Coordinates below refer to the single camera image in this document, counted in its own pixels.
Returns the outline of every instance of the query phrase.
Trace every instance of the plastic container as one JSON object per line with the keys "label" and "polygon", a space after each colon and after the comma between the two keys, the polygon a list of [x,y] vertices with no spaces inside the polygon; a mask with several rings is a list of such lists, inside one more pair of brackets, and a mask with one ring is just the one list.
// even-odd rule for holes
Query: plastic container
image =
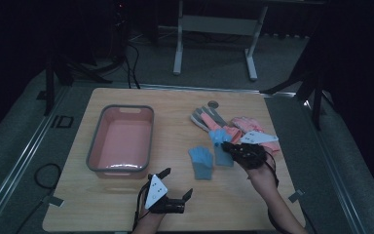
{"label": "plastic container", "polygon": [[148,173],[154,110],[108,105],[96,126],[87,166],[102,178],[144,178]]}

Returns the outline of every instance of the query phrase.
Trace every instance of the dark background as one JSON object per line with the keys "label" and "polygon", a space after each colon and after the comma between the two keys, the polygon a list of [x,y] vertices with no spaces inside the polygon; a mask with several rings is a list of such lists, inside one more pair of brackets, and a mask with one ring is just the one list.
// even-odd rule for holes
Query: dark background
{"label": "dark background", "polygon": [[[27,83],[45,68],[48,55],[68,55],[94,64],[95,57],[119,56],[125,48],[106,43],[117,22],[116,3],[130,27],[137,27],[157,42],[157,25],[176,25],[177,1],[0,1],[0,122]],[[254,18],[251,1],[233,8],[220,1],[204,8],[201,1],[186,1],[186,12]],[[293,75],[325,66],[324,88],[345,120],[374,176],[374,1],[339,0],[324,7],[275,3],[263,27],[264,34],[311,37]],[[62,76],[65,85],[73,82]]]}

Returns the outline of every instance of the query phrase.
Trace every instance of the gray floor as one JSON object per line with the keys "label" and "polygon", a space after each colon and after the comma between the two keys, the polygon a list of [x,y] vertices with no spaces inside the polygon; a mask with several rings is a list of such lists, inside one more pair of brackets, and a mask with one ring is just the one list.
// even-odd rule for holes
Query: gray floor
{"label": "gray floor", "polygon": [[[201,35],[185,35],[179,76],[172,74],[175,53],[172,30],[163,29],[159,46],[151,45],[142,36],[131,40],[139,51],[135,75],[141,89],[177,87],[232,92],[268,89],[287,79],[308,42],[298,38],[260,38],[254,55],[259,79],[254,82],[248,79],[243,56],[249,38],[211,44],[200,43],[202,40]],[[135,50],[128,48],[127,54],[133,65]],[[34,174],[48,163],[63,166],[92,90],[95,87],[126,88],[127,70],[123,66],[113,73],[102,74],[114,81],[111,85],[81,77],[72,87],[56,86],[59,102],[47,117],[43,117],[45,102],[36,99],[45,89],[44,73],[31,81],[0,125],[0,189],[9,190],[8,194],[0,195],[0,233],[15,233],[49,191],[35,183]],[[310,120],[309,108],[292,96],[298,86],[295,84],[281,94],[266,97],[266,103],[295,188],[305,192],[300,198],[302,208],[318,233],[374,233],[374,181],[355,142],[343,120],[326,102],[320,115],[321,131],[317,131]],[[71,128],[53,126],[56,116],[73,117]],[[28,145],[31,138],[39,145]],[[5,180],[12,168],[21,168],[16,165],[19,159],[28,166],[16,180]],[[54,171],[44,173],[40,176],[51,183]],[[47,207],[39,207],[20,233],[46,233],[42,220]],[[311,223],[307,223],[307,229],[314,233]]]}

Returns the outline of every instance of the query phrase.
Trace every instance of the pink cloth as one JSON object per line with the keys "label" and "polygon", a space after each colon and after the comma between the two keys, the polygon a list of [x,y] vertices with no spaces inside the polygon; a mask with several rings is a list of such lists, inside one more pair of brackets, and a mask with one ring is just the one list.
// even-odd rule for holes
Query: pink cloth
{"label": "pink cloth", "polygon": [[[245,134],[250,131],[257,131],[260,133],[264,133],[262,126],[260,123],[253,119],[253,118],[248,118],[248,117],[235,117],[232,119],[232,123],[241,129]],[[265,142],[261,143],[261,145],[268,147],[272,149],[273,151],[279,151],[281,150],[281,147],[279,146],[279,143],[277,141],[272,141],[272,142]]]}
{"label": "pink cloth", "polygon": [[215,123],[214,120],[211,119],[209,115],[207,115],[204,112],[200,116],[202,117],[203,121],[206,123],[207,127],[211,131],[221,129],[221,128],[225,129],[226,133],[232,136],[232,141],[231,141],[232,143],[237,143],[242,137],[242,131],[240,129],[235,128],[235,127],[228,127],[228,126],[221,127],[217,123]]}

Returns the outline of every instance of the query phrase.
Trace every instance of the wooden table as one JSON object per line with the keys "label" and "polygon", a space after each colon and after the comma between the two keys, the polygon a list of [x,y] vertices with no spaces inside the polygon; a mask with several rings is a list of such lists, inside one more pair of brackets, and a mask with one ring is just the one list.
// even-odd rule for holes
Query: wooden table
{"label": "wooden table", "polygon": [[[50,206],[43,228],[56,231],[131,231],[136,198],[144,179],[102,179],[86,165],[96,123],[108,104],[150,105],[155,111],[149,173],[171,168],[163,179],[170,198],[181,198],[190,188],[192,198],[184,214],[168,214],[161,231],[216,231],[274,229],[267,207],[236,163],[233,168],[214,166],[212,180],[195,180],[188,149],[202,145],[212,151],[208,134],[190,115],[211,100],[226,120],[256,118],[267,134],[275,135],[263,97],[256,93],[95,89],[75,137],[56,188],[62,207]],[[279,191],[297,219],[305,225],[298,202],[287,197],[294,192],[286,163],[277,153]]]}

